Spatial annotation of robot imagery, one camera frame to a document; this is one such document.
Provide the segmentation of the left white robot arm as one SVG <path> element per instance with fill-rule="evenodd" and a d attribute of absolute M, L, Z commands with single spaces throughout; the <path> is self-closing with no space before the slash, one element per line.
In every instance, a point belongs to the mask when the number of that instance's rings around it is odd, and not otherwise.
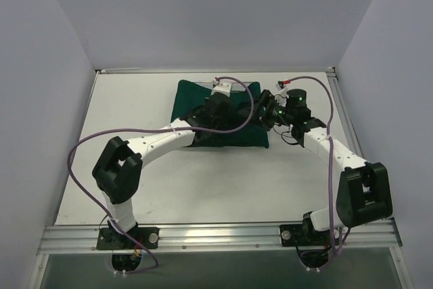
<path fill-rule="evenodd" d="M 234 104 L 228 95 L 214 93 L 202 105 L 174 119 L 168 126 L 151 134 L 123 140 L 116 136 L 106 144 L 92 170 L 106 201 L 114 228 L 112 240 L 121 248 L 132 246 L 137 238 L 132 197 L 139 187 L 141 171 L 154 160 L 193 143 L 208 139 L 217 130 L 239 130 L 247 125 L 254 100 Z"/>

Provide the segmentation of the green surgical cloth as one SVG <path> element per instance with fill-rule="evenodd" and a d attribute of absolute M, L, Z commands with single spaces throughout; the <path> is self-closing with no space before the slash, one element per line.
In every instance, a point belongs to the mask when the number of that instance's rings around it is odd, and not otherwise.
<path fill-rule="evenodd" d="M 210 89 L 201 87 L 191 81 L 179 81 L 170 119 L 175 120 L 189 114 L 195 107 L 203 104 L 204 100 L 210 97 L 210 94 Z M 231 92 L 231 99 L 237 107 L 242 102 L 250 102 L 246 91 Z M 255 125 L 247 125 L 240 131 L 224 135 L 229 141 L 228 146 L 231 147 L 269 147 L 267 131 Z"/>

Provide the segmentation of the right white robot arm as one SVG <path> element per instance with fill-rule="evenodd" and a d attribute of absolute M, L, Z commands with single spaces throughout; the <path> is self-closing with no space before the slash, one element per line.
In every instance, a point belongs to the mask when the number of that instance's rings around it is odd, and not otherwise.
<path fill-rule="evenodd" d="M 334 139 L 327 125 L 311 114 L 306 91 L 291 89 L 277 95 L 262 91 L 254 102 L 252 122 L 267 130 L 275 125 L 290 127 L 296 143 L 326 163 L 330 179 L 338 182 L 328 187 L 332 193 L 328 206 L 307 213 L 300 227 L 304 241 L 314 244 L 327 230 L 353 228 L 393 214 L 386 167 L 368 162 Z"/>

